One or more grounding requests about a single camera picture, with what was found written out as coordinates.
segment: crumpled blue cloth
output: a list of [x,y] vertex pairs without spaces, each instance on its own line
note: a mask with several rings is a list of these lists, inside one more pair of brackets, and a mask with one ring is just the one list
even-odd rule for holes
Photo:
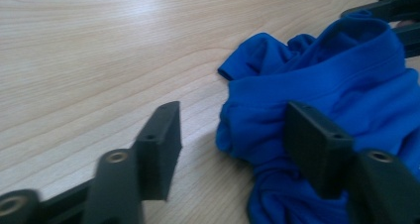
[[318,108],[356,138],[354,149],[398,155],[420,179],[420,89],[402,44],[368,12],[349,15],[317,39],[287,45],[268,34],[243,42],[220,66],[229,98],[217,147],[251,163],[252,223],[348,223],[346,194],[320,199],[282,147],[287,101]]

